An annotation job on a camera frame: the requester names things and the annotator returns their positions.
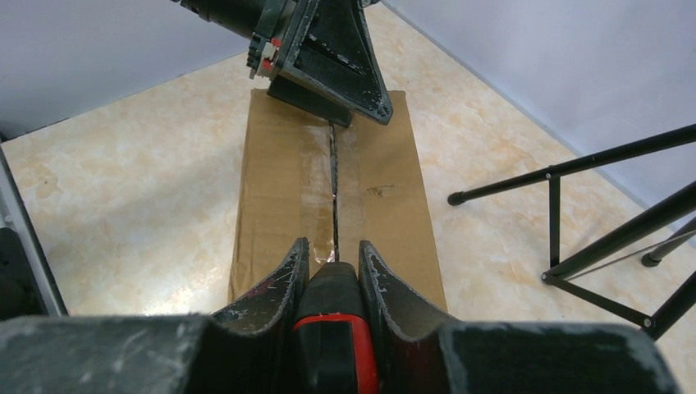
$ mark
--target tripod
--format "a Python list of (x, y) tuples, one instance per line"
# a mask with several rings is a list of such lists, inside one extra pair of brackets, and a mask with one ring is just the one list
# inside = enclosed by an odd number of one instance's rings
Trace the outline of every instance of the tripod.
[[(674, 221), (696, 210), (696, 181), (690, 183), (660, 203), (655, 204), (647, 211), (629, 220), (614, 231), (606, 234), (604, 237), (561, 262), (561, 177), (627, 160), (629, 158), (636, 158), (645, 154), (690, 144), (694, 141), (696, 141), (696, 124), (638, 140), (630, 144), (624, 144), (613, 149), (590, 154), (556, 166), (550, 166), (521, 176), (515, 176), (488, 186), (469, 191), (456, 192), (449, 196), (447, 202), (452, 206), (460, 205), (472, 199), (478, 199), (502, 191), (513, 190), (518, 187), (548, 181), (550, 268), (542, 274), (542, 280), (548, 285), (558, 287), (563, 291), (567, 291), (574, 296), (639, 325), (643, 331), (656, 340), (696, 304), (696, 272), (694, 272), (694, 274), (692, 274), (653, 315), (647, 315), (638, 310), (631, 309), (568, 281), (597, 271), (607, 265), (618, 263), (623, 259), (604, 264), (601, 267), (594, 268), (585, 273), (580, 273), (584, 269), (596, 264), (601, 259), (643, 239), (645, 236), (668, 226)], [(678, 246), (684, 244), (694, 235), (696, 235), (696, 218), (679, 229), (678, 232), (669, 239), (657, 244), (658, 247), (655, 250), (645, 254), (642, 258), (643, 265), (646, 267), (656, 267), (665, 256)]]

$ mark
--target cardboard box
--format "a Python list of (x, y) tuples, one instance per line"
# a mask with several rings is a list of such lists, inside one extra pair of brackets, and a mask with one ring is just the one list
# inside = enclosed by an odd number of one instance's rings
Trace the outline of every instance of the cardboard box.
[[(446, 310), (437, 250), (404, 92), (380, 126), (355, 117), (336, 130), (338, 251), (357, 264), (358, 243), (374, 243), (389, 267)], [(310, 274), (334, 260), (330, 126), (253, 90), (242, 164), (230, 300), (310, 242)]]

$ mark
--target gray wall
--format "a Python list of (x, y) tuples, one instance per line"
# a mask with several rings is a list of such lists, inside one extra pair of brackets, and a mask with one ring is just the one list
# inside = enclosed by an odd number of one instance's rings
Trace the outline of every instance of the gray wall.
[[(587, 154), (696, 123), (694, 0), (387, 0)], [(644, 205), (696, 180), (696, 144), (605, 167)]]
[(0, 131), (73, 117), (247, 46), (169, 0), (0, 2)]

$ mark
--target red component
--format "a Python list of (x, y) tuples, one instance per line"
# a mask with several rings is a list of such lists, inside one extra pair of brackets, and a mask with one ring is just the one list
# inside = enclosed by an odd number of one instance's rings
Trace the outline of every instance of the red component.
[(292, 328), (316, 322), (348, 322), (353, 331), (355, 375), (358, 377), (359, 394), (378, 394), (377, 364), (370, 338), (369, 326), (362, 318), (352, 314), (320, 314), (303, 318)]

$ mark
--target robotic arm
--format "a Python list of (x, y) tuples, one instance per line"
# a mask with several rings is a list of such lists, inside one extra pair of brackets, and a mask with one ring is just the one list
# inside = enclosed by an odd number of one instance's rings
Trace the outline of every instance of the robotic arm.
[(392, 118), (364, 16), (364, 7), (377, 1), (181, 0), (181, 5), (250, 39), (250, 77), (269, 78), (269, 95), (348, 127), (352, 112), (383, 125)]

